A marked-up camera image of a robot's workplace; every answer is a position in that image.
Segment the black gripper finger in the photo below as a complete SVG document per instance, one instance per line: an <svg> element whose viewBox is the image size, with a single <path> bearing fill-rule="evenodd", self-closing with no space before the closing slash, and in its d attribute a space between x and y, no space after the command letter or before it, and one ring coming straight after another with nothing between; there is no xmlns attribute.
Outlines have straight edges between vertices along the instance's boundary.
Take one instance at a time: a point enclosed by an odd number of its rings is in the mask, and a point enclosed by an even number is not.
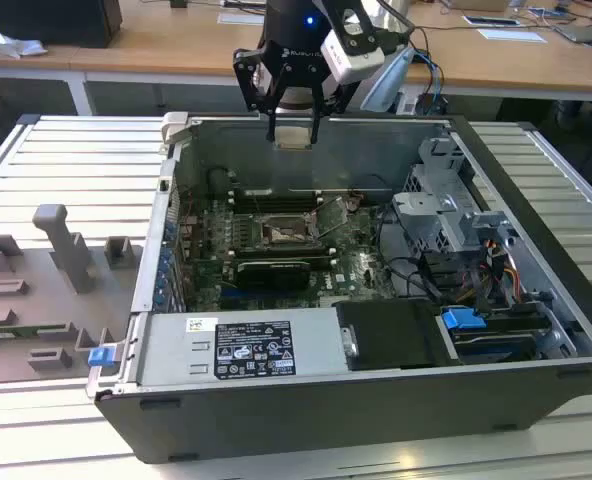
<svg viewBox="0 0 592 480"><path fill-rule="evenodd" d="M323 77L317 73L311 73L309 81L313 99L310 144L314 145L318 140L321 119L330 115L344 113L357 91L357 83L339 84L332 95L325 98L323 94Z"/></svg>
<svg viewBox="0 0 592 480"><path fill-rule="evenodd" d="M264 66L271 77L269 88L265 93L262 93L254 83L254 74L260 66ZM281 57L278 46L263 46L256 50L236 50L233 69L248 110L267 115L266 138L269 142L274 142L276 109L288 87L289 64Z"/></svg>

